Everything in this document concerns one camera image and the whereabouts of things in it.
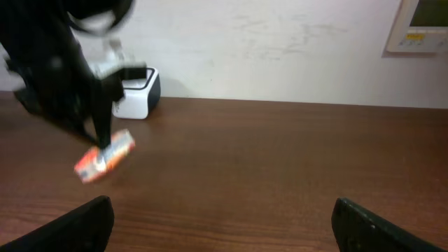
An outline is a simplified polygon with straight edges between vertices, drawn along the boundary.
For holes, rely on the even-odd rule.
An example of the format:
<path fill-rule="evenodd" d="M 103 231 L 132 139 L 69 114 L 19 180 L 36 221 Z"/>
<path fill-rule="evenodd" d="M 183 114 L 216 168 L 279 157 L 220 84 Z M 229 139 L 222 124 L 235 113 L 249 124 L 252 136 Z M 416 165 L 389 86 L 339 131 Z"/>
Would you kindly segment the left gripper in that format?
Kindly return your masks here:
<path fill-rule="evenodd" d="M 146 65 L 116 64 L 97 75 L 88 65 L 79 43 L 47 44 L 7 41 L 8 70 L 24 87 L 14 97 L 28 113 L 86 140 L 111 144 L 113 102 L 124 97 L 122 82 L 146 77 Z"/>

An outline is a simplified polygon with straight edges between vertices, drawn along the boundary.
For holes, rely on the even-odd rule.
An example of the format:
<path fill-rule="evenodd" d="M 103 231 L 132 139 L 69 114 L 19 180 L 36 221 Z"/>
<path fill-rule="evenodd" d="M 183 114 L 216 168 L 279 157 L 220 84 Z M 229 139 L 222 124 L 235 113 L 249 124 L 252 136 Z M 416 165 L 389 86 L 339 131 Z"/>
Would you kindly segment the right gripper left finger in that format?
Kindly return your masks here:
<path fill-rule="evenodd" d="M 98 196 L 1 246 L 1 252 L 103 252 L 114 225 L 111 199 Z"/>

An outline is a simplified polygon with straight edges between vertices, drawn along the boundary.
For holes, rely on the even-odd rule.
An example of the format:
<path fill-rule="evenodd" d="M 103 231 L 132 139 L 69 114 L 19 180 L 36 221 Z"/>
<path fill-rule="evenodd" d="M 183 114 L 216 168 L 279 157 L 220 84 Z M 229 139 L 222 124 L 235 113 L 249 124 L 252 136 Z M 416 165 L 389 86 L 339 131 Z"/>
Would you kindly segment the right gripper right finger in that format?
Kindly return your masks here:
<path fill-rule="evenodd" d="M 343 252 L 445 252 L 347 198 L 338 198 L 332 231 Z"/>

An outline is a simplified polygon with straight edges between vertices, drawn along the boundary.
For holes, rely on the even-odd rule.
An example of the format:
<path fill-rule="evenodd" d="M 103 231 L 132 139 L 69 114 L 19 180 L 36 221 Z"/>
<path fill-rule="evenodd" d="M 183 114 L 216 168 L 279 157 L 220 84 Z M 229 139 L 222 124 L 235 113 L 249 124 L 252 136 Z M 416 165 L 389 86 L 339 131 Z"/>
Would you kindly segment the orange tissue pack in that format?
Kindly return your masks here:
<path fill-rule="evenodd" d="M 105 149 L 89 149 L 74 166 L 74 172 L 82 183 L 96 181 L 113 171 L 135 146 L 134 137 L 128 129 L 117 131 Z"/>

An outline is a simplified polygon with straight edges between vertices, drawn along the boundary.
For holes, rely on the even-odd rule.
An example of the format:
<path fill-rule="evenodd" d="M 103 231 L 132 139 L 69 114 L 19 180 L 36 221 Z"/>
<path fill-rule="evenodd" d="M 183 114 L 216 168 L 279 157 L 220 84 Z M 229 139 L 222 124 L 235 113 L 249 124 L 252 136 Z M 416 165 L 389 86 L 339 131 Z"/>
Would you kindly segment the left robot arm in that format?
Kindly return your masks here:
<path fill-rule="evenodd" d="M 133 0 L 2 0 L 1 45 L 8 70 L 22 77 L 15 98 L 32 115 L 104 149 L 111 143 L 112 105 L 122 82 L 147 77 L 146 65 L 95 75 L 74 31 L 104 36 L 131 11 Z"/>

